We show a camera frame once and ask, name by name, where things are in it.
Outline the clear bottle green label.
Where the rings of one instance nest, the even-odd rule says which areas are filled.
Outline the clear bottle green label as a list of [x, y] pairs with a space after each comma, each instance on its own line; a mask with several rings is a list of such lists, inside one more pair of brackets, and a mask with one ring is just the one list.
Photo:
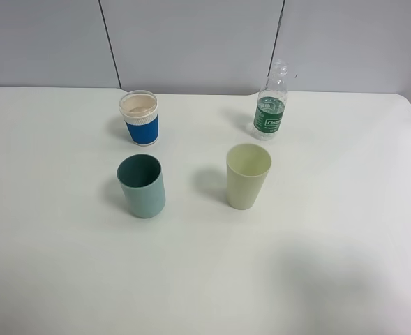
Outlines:
[[258, 93], [252, 134], [259, 140], [272, 139], [280, 128], [288, 98], [287, 72], [287, 64], [283, 60], [275, 60]]

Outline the pale yellow plastic cup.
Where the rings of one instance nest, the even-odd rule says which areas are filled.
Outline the pale yellow plastic cup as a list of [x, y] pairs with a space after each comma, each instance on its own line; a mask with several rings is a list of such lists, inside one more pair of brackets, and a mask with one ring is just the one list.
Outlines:
[[256, 144], [238, 144], [228, 151], [227, 201], [238, 210], [250, 209], [271, 168], [269, 152]]

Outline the teal plastic cup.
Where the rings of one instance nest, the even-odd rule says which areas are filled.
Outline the teal plastic cup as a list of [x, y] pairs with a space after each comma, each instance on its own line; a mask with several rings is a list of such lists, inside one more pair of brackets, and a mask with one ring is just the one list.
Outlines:
[[153, 218], [165, 206], [165, 188], [159, 160], [148, 154], [126, 158], [117, 168], [121, 185], [132, 215]]

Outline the blue paper cup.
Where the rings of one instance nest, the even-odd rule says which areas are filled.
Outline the blue paper cup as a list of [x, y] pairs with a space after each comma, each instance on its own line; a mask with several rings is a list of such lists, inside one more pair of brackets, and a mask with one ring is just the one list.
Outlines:
[[135, 144], [148, 146], [157, 141], [158, 100], [153, 93], [128, 92], [119, 101], [119, 110]]

